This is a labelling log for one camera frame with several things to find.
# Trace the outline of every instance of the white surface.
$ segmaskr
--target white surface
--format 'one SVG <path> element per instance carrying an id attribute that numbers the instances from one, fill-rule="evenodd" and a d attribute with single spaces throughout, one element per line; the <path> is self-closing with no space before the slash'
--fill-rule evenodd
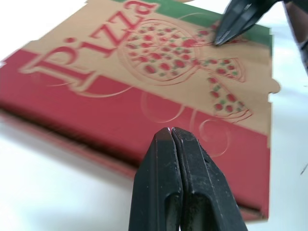
<path id="1" fill-rule="evenodd" d="M 0 2 L 0 59 L 38 39 L 83 0 Z M 228 1 L 190 5 L 222 13 Z M 308 77 L 281 3 L 260 21 L 274 33 L 270 219 L 250 231 L 308 230 Z M 132 181 L 0 124 L 1 231 L 127 230 Z"/>

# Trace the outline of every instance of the black tongs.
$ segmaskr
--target black tongs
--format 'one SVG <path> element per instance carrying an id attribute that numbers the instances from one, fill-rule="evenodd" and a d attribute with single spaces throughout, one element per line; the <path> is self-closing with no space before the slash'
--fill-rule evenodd
<path id="1" fill-rule="evenodd" d="M 232 0 L 217 28 L 214 44 L 225 42 L 249 30 L 279 0 Z"/>
<path id="2" fill-rule="evenodd" d="M 188 131 L 157 132 L 134 180 L 129 231 L 247 231 L 225 176 Z"/>

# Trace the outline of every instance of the pizza box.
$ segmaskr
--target pizza box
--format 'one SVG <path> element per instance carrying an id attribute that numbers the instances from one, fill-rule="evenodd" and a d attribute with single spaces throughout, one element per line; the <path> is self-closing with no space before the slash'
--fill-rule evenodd
<path id="1" fill-rule="evenodd" d="M 134 168 L 158 130 L 189 130 L 244 218 L 267 218 L 272 37 L 255 26 L 214 47 L 219 18 L 172 0 L 90 0 L 5 60 L 0 107 Z"/>

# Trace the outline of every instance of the pizza graphic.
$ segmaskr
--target pizza graphic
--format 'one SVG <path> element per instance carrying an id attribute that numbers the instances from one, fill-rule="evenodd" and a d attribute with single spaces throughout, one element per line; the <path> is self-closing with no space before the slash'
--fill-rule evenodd
<path id="1" fill-rule="evenodd" d="M 245 104 L 237 99 L 223 84 L 214 76 L 207 79 L 210 83 L 210 96 L 214 106 L 214 116 L 236 123 L 252 116 L 252 112 Z"/>
<path id="2" fill-rule="evenodd" d="M 244 68 L 238 58 L 208 58 L 206 60 L 199 61 L 199 65 L 199 68 L 203 70 L 216 73 L 217 75 L 224 76 L 238 82 L 245 82 Z"/>
<path id="3" fill-rule="evenodd" d="M 147 20 L 119 52 L 124 66 L 141 81 L 155 85 L 181 83 L 196 72 L 192 60 L 200 56 L 197 41 L 178 26 Z"/>
<path id="4" fill-rule="evenodd" d="M 190 34 L 167 21 L 146 20 L 119 49 L 119 59 L 134 77 L 158 86 L 179 84 L 199 70 L 245 82 L 244 68 L 238 58 L 200 58 L 202 47 L 212 45 L 216 28 L 214 24 Z M 238 38 L 235 42 L 245 40 Z M 208 81 L 215 117 L 236 123 L 252 115 L 217 77 L 211 75 Z"/>

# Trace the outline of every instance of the green stripe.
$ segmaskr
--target green stripe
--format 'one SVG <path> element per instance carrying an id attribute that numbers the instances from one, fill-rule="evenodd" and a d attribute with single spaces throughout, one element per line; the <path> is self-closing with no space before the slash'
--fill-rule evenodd
<path id="1" fill-rule="evenodd" d="M 113 1 L 125 2 L 125 0 L 113 0 Z M 160 4 L 160 7 L 156 10 L 157 13 L 176 19 L 193 13 L 193 15 L 186 16 L 181 20 L 199 26 L 209 27 L 222 17 L 222 15 L 219 13 L 186 5 L 177 2 L 175 0 L 143 0 L 143 1 Z M 272 35 L 270 34 L 270 29 L 268 27 L 255 25 L 253 28 L 244 33 L 244 38 L 253 42 L 266 45 L 272 51 Z"/>

